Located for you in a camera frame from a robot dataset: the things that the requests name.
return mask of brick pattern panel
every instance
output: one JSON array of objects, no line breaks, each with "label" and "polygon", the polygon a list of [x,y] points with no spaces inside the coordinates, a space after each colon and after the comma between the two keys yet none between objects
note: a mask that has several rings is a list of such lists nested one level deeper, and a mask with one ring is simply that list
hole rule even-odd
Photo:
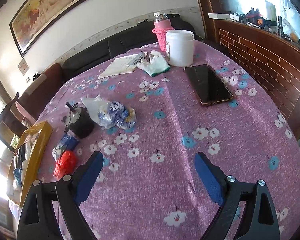
[{"label": "brick pattern panel", "polygon": [[275,53],[219,29],[220,43],[269,94],[286,119],[300,96],[300,71]]}]

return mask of purple floral tablecloth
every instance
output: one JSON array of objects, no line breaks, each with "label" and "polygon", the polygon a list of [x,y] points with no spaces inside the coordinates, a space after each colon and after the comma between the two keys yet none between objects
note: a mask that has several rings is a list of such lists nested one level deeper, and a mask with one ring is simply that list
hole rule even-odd
[{"label": "purple floral tablecloth", "polygon": [[[159,46],[142,48],[153,49]],[[38,120],[49,121],[54,129],[38,172],[38,179],[50,182],[56,181],[51,152],[63,135],[67,101],[101,95],[135,108],[138,121],[131,130],[96,125],[75,149],[78,165],[95,150],[105,157],[97,182],[80,205],[98,239],[200,239],[218,210],[194,168],[200,151],[226,175],[251,183],[265,180],[281,239],[292,236],[300,224],[300,149],[271,98],[245,70],[195,41],[194,65],[212,66],[234,94],[231,102],[202,107],[183,68],[172,67],[154,78],[136,69],[98,80],[112,61],[69,80]],[[243,207],[240,203],[227,239],[234,236]],[[58,205],[55,209],[69,240]]]}]

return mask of paper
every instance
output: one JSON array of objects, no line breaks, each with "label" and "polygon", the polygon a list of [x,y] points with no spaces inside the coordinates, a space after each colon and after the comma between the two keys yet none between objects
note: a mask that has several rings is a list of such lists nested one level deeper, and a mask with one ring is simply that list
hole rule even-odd
[{"label": "paper", "polygon": [[119,57],[112,62],[109,67],[107,67],[99,76],[99,78],[110,77],[113,75],[132,73],[136,68],[137,64],[128,66],[127,64],[134,59],[138,54],[133,54],[129,56]]}]

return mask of yellow box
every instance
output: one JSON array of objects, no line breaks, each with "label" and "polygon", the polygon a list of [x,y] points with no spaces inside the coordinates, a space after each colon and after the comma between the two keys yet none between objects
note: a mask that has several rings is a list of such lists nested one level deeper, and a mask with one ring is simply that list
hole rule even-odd
[{"label": "yellow box", "polygon": [[39,133],[38,139],[32,146],[32,154],[30,156],[28,168],[26,170],[25,180],[24,182],[22,182],[23,187],[21,192],[15,191],[12,186],[13,181],[15,179],[13,175],[13,170],[14,170],[13,161],[9,169],[7,196],[15,204],[20,205],[20,207],[22,207],[23,203],[25,202],[26,196],[28,194],[32,182],[37,179],[37,173],[41,163],[42,155],[49,141],[50,135],[52,134],[52,131],[53,129],[51,125],[47,121],[44,121],[39,124],[35,124],[34,126],[25,130],[20,138],[17,149],[22,144],[24,144],[24,141],[26,140],[28,135],[34,135],[36,133]]}]

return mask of black phone screen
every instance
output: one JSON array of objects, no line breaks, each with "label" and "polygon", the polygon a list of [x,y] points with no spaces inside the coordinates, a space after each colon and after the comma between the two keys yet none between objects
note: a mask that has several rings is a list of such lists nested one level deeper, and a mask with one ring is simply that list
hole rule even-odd
[{"label": "black phone screen", "polygon": [[185,68],[201,104],[219,103],[233,98],[232,93],[208,65]]}]

